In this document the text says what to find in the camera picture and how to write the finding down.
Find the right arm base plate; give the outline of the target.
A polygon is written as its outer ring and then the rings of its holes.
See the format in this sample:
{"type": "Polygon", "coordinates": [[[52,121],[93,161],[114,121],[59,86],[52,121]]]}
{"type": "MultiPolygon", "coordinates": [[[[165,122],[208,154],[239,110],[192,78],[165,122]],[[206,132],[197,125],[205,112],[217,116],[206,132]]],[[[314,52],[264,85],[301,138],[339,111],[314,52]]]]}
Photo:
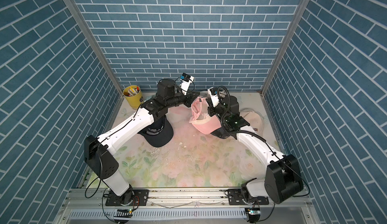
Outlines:
{"type": "Polygon", "coordinates": [[[268,197],[252,197],[243,188],[227,189],[224,194],[227,196],[229,205],[269,205],[268,197]]]}

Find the beige baseball cap with text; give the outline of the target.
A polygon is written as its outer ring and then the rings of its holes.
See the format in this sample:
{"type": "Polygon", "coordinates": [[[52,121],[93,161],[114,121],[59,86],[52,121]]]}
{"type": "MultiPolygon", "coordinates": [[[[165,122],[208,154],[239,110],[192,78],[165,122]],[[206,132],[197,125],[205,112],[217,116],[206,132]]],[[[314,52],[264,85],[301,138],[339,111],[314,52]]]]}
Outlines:
{"type": "Polygon", "coordinates": [[[250,123],[251,127],[258,135],[261,135],[261,136],[263,135],[265,123],[264,123],[264,119],[261,117],[260,114],[256,113],[255,111],[247,109],[240,112],[240,115],[247,122],[250,123]]]}

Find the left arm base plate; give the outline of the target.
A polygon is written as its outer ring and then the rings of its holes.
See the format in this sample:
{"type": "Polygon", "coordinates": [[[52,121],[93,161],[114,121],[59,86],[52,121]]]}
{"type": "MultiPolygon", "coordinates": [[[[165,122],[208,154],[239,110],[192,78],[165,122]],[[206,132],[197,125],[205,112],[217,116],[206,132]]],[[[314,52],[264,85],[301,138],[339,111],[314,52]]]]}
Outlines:
{"type": "Polygon", "coordinates": [[[117,196],[111,190],[107,194],[104,194],[106,206],[146,206],[148,197],[148,189],[128,190],[122,196],[117,196]]]}

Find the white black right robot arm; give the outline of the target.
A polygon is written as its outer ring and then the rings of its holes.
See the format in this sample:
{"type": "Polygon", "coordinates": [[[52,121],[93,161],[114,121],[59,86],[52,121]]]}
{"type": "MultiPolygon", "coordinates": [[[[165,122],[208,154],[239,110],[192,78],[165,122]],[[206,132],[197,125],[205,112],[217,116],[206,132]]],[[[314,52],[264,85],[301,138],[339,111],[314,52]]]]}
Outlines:
{"type": "Polygon", "coordinates": [[[220,121],[220,134],[232,136],[244,144],[266,166],[263,180],[254,178],[242,184],[241,195],[244,202],[252,204],[259,196],[267,196],[275,204],[280,204],[290,197],[296,197],[304,189],[296,157],[276,150],[259,136],[240,115],[236,97],[212,95],[206,101],[209,105],[208,114],[216,116],[220,121]]]}

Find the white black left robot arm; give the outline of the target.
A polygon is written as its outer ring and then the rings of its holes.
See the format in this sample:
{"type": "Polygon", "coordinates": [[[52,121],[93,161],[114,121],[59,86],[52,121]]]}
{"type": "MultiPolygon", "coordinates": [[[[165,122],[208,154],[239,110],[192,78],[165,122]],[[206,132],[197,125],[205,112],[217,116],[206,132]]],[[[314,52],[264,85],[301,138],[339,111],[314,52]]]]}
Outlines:
{"type": "Polygon", "coordinates": [[[114,154],[132,137],[140,134],[154,147],[166,145],[173,137],[173,129],[166,118],[170,108],[185,105],[190,107],[200,95],[189,90],[194,77],[183,74],[180,84],[172,79],[161,79],[157,92],[149,100],[140,104],[133,115],[110,131],[84,141],[84,161],[98,178],[121,199],[123,205],[132,198],[133,189],[119,171],[119,163],[114,154]]]}

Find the pink baseball cap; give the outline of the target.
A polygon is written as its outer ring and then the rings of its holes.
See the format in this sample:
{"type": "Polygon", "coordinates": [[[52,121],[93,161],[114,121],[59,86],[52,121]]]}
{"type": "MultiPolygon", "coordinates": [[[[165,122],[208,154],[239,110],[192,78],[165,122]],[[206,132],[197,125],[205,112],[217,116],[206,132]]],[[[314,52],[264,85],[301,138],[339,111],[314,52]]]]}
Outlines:
{"type": "Polygon", "coordinates": [[[201,133],[211,134],[221,128],[219,119],[210,116],[208,113],[208,103],[204,97],[196,98],[191,104],[191,118],[189,122],[201,133]]]}

